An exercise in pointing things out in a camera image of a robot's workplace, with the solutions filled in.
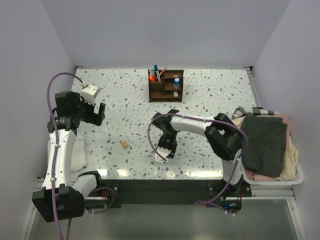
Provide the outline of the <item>brown wooden desk organizer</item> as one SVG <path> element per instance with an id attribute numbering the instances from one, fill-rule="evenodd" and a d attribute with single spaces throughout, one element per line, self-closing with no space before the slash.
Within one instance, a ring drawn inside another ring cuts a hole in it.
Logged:
<path id="1" fill-rule="evenodd" d="M 155 75 L 150 75 L 155 78 L 155 82 L 149 80 L 148 82 L 148 97 L 149 102 L 178 102 L 181 103 L 183 100 L 184 90 L 184 70 L 183 69 L 166 69 L 161 74 L 162 69 L 159 69 L 161 82 L 157 81 Z M 174 89 L 174 79 L 180 78 L 180 86 L 178 89 Z M 174 92 L 178 93 L 178 97 L 174 97 Z"/>

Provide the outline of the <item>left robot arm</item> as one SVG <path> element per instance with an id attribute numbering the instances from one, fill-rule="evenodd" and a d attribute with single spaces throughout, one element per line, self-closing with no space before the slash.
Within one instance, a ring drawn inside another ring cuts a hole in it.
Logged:
<path id="1" fill-rule="evenodd" d="M 97 87 L 80 93 L 63 91 L 55 95 L 56 107 L 50 109 L 48 168 L 41 190 L 32 194 L 32 202 L 47 222 L 81 217 L 85 199 L 99 196 L 104 190 L 98 171 L 81 173 L 72 183 L 71 171 L 77 129 L 81 122 L 101 126 L 105 118 L 104 103 L 94 112 Z"/>

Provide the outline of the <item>black orange marker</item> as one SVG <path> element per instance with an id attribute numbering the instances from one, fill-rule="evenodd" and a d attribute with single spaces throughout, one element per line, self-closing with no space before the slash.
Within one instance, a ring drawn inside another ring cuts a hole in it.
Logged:
<path id="1" fill-rule="evenodd" d="M 155 82 L 155 81 L 156 81 L 156 79 L 155 79 L 152 75 L 149 76 L 149 80 L 150 80 L 151 82 Z"/>

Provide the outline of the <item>blue capped white marker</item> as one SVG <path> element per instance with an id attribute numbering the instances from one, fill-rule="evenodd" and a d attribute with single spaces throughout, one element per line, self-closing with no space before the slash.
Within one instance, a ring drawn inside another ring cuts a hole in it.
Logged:
<path id="1" fill-rule="evenodd" d="M 161 76 L 160 76 L 160 72 L 157 65 L 153 66 L 153 73 L 154 73 L 154 76 L 156 77 L 156 80 L 158 82 L 161 82 Z"/>

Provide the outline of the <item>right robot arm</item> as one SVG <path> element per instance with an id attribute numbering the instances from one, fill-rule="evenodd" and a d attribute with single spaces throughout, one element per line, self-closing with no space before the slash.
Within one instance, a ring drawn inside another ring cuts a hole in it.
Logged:
<path id="1" fill-rule="evenodd" d="M 147 129 L 147 138 L 154 151 L 154 160 L 168 163 L 175 157 L 180 132 L 206 138 L 213 152 L 222 160 L 223 192 L 230 197 L 240 190 L 241 158 L 249 148 L 247 135 L 224 113 L 215 117 L 185 115 L 171 109 L 166 114 L 157 112 Z"/>

